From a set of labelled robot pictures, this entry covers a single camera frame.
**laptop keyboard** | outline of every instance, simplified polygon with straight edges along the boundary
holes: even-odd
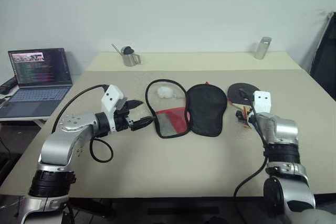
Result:
[[[69,89],[19,89],[10,102],[57,101],[62,100]]]

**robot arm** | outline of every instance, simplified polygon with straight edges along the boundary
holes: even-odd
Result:
[[[315,209],[315,198],[309,188],[305,167],[300,162],[296,122],[270,114],[270,93],[254,92],[256,115],[251,112],[248,124],[262,133],[268,158],[264,199],[270,214],[284,223],[335,223],[336,217]]]
[[[69,200],[70,185],[76,182],[74,170],[84,145],[94,137],[129,127],[135,131],[153,121],[151,116],[136,122],[130,120],[129,110],[142,102],[127,101],[120,89],[113,85],[105,91],[101,104],[100,113],[65,116],[46,139],[29,193],[20,207],[18,218],[21,224],[43,223],[44,218],[62,223],[62,210]]]

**laptop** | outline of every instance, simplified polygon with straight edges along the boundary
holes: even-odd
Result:
[[[72,87],[64,48],[8,51],[19,89],[0,118],[50,116]]]

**black monitor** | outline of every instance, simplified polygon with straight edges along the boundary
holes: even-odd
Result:
[[[71,85],[64,48],[8,51],[20,87]]]
[[[311,65],[310,75],[336,100],[336,18],[331,17]]]

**laptop touchpad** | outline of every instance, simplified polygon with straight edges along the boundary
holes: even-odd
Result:
[[[40,102],[22,102],[18,103],[12,108],[7,115],[16,117],[16,116],[30,116],[40,105]]]

